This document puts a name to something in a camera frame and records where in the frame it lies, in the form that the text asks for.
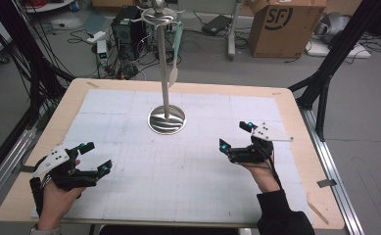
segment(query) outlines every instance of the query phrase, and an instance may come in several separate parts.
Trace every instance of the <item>box flap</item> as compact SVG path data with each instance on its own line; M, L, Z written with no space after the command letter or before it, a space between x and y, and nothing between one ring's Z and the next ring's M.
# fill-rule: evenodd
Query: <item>box flap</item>
M266 6L325 7L326 2L326 0L248 0L247 4L255 14Z

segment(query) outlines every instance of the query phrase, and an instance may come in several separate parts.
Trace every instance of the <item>person's left hand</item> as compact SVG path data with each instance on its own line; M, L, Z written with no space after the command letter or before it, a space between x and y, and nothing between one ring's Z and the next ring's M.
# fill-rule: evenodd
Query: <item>person's left hand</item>
M69 212L74 200L86 188L73 188L65 191L50 180L44 187L43 210L37 223L38 230L52 230L60 226L60 220Z

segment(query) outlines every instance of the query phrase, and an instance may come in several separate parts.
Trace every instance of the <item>white plastic mount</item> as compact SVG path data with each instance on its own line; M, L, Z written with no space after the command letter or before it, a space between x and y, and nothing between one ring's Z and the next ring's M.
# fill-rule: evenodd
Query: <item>white plastic mount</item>
M57 145L47 158L38 166L37 170L33 173L33 177L39 177L41 174L48 172L52 168L66 162L68 159L69 156L63 145Z
M267 141L294 141L294 137L263 122L252 132L252 135Z

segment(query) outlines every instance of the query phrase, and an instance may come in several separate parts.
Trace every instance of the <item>black pole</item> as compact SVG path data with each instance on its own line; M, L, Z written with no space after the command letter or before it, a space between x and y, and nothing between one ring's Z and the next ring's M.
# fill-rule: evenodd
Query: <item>black pole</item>
M331 78L380 12L381 0L362 0L315 74L288 87L292 92L306 87L304 93L297 99L297 104L304 110L311 110L316 98L320 97L315 130L321 141L325 141L324 116Z

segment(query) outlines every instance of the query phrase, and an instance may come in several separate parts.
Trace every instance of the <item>black cloth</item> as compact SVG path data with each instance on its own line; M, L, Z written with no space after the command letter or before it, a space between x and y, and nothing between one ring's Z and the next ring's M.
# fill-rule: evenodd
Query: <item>black cloth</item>
M309 219L302 211L291 211L284 190L257 195L262 209L258 221L261 235L315 234Z

